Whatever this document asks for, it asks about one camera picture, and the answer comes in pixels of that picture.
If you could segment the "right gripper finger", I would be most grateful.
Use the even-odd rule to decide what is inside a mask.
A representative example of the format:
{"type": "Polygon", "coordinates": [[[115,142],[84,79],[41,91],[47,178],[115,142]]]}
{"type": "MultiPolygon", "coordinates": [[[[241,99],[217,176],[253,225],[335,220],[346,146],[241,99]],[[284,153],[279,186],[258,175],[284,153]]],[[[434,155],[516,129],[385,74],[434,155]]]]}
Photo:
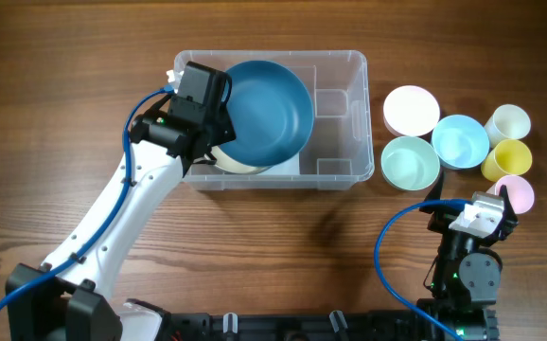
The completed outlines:
{"type": "Polygon", "coordinates": [[[424,199],[425,202],[432,202],[432,201],[437,202],[441,200],[444,181],[445,181],[445,173],[441,171],[435,184],[432,186],[430,192],[426,195],[424,199]]]}
{"type": "Polygon", "coordinates": [[[512,207],[508,189],[506,185],[501,185],[499,189],[499,196],[503,199],[503,218],[506,221],[517,221],[518,217],[512,207]]]}

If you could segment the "mint green small bowl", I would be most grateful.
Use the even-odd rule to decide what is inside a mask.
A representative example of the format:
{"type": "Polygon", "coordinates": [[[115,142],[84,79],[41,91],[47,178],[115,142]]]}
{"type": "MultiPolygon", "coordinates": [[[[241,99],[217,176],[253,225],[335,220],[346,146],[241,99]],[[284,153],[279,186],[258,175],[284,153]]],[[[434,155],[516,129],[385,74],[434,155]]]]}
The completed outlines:
{"type": "Polygon", "coordinates": [[[440,160],[433,146],[414,136],[391,140],[382,150],[381,171],[394,188],[417,191],[432,185],[440,173],[440,160]]]}

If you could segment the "cream large bowl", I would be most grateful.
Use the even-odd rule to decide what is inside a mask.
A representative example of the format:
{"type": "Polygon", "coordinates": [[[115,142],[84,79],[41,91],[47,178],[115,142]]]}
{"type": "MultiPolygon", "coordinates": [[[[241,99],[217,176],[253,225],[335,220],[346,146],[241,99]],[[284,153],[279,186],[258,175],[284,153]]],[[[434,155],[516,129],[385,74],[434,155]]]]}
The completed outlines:
{"type": "Polygon", "coordinates": [[[269,167],[254,167],[242,164],[224,153],[219,146],[214,147],[211,154],[216,160],[215,167],[228,173],[257,174],[269,169],[269,167]]]}

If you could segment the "dark blue bowl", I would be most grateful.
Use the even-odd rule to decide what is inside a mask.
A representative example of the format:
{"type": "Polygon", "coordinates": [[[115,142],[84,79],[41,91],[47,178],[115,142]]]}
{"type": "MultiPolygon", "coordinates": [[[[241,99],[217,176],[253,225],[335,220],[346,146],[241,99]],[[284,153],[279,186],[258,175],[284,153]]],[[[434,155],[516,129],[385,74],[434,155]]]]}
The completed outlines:
{"type": "Polygon", "coordinates": [[[314,104],[307,86],[288,67],[247,61],[226,70],[231,96],[226,108],[236,138],[223,153],[251,167],[283,163],[307,146],[314,127],[314,104]]]}

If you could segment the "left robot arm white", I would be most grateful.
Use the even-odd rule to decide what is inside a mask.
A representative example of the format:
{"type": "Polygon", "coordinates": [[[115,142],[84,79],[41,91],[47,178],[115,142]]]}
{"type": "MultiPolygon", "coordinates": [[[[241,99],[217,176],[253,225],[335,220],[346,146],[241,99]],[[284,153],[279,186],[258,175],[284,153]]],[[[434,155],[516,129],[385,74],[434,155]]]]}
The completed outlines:
{"type": "Polygon", "coordinates": [[[226,104],[231,77],[190,62],[178,85],[149,94],[123,128],[123,157],[79,225],[37,268],[18,264],[6,283],[14,340],[155,340],[164,314],[139,303],[111,305],[121,265],[153,211],[195,164],[234,139],[226,104]]]}

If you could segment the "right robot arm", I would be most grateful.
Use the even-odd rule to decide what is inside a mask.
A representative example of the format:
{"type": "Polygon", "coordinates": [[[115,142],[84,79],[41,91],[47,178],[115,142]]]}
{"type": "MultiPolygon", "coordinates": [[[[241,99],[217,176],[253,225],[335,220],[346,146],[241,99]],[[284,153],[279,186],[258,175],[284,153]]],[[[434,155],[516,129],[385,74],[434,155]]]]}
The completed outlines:
{"type": "Polygon", "coordinates": [[[491,246],[518,226],[507,187],[498,194],[476,192],[470,202],[437,204],[444,186],[440,174],[422,207],[431,215],[428,229],[441,235],[427,289],[431,299],[417,307],[463,340],[498,340],[499,322],[490,307],[497,302],[503,261],[491,246]]]}

